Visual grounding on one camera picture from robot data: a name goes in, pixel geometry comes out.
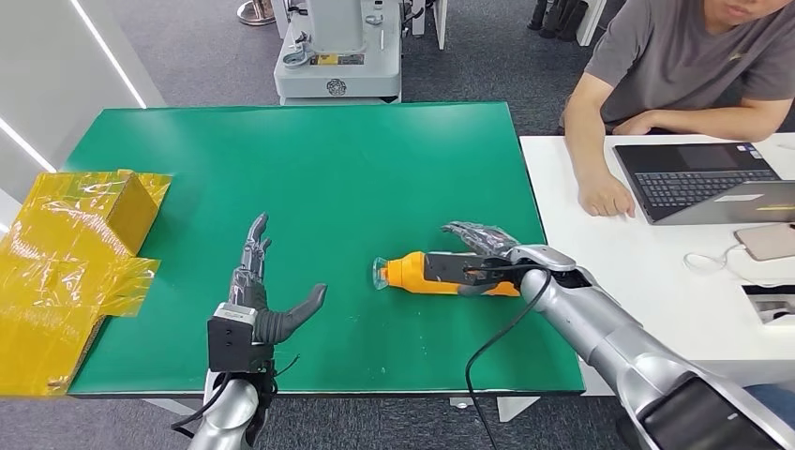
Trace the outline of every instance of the man's hand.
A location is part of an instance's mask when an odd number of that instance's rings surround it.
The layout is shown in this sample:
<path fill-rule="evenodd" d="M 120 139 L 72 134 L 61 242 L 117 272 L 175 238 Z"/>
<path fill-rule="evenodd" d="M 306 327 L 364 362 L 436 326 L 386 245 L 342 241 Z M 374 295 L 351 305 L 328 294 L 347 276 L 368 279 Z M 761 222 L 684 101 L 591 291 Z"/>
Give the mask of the man's hand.
<path fill-rule="evenodd" d="M 642 112 L 635 117 L 626 120 L 621 125 L 613 129 L 613 134 L 624 136 L 640 136 L 649 134 L 652 128 L 656 127 L 656 111 Z"/>
<path fill-rule="evenodd" d="M 611 173 L 580 176 L 579 204 L 591 216 L 635 216 L 635 201 L 627 188 Z"/>

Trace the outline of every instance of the laptop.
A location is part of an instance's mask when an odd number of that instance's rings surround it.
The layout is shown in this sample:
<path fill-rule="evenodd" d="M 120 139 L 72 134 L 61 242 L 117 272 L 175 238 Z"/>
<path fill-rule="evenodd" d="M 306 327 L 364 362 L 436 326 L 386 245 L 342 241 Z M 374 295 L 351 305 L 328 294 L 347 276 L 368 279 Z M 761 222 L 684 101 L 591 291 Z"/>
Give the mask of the laptop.
<path fill-rule="evenodd" d="M 748 142 L 616 145 L 652 225 L 795 221 L 795 181 Z"/>

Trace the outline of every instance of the smartphone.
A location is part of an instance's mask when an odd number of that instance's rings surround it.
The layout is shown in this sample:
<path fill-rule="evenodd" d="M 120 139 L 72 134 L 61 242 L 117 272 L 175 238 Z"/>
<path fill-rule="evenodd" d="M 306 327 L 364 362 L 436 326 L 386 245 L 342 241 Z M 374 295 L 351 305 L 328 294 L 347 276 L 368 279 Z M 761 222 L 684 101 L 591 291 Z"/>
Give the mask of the smartphone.
<path fill-rule="evenodd" d="M 745 251 L 757 261 L 795 256 L 795 223 L 777 223 L 734 232 Z"/>

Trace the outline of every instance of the white machine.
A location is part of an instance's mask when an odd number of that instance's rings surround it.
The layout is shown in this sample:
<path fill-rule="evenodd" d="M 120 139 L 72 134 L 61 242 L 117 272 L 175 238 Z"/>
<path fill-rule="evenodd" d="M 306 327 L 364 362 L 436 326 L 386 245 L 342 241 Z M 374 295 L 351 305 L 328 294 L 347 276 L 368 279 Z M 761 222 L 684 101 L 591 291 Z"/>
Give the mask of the white machine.
<path fill-rule="evenodd" d="M 274 79 L 282 105 L 400 101 L 399 0 L 307 0 L 290 26 Z"/>

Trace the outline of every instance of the floor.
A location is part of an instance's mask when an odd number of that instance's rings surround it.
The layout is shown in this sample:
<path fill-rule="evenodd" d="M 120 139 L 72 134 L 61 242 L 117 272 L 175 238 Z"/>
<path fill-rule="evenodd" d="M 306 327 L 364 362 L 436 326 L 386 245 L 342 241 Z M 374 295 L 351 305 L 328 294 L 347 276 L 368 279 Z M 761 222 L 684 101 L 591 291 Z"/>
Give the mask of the floor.
<path fill-rule="evenodd" d="M 170 105 L 278 103 L 271 75 L 276 27 L 239 24 L 240 0 L 109 2 Z M 405 40 L 405 101 L 506 100 L 519 135 L 551 133 L 591 50 L 527 30 L 532 7 L 451 1 L 444 52 L 432 33 Z M 791 115 L 788 130 L 795 129 Z M 497 423 L 493 400 L 486 411 L 504 449 L 623 448 L 613 432 L 621 407 L 612 397 L 546 397 L 509 424 Z M 0 446 L 187 448 L 186 438 L 168 430 L 176 419 L 140 400 L 3 400 Z M 463 450 L 488 448 L 488 440 L 472 408 L 454 409 L 445 399 L 278 398 L 257 448 Z"/>

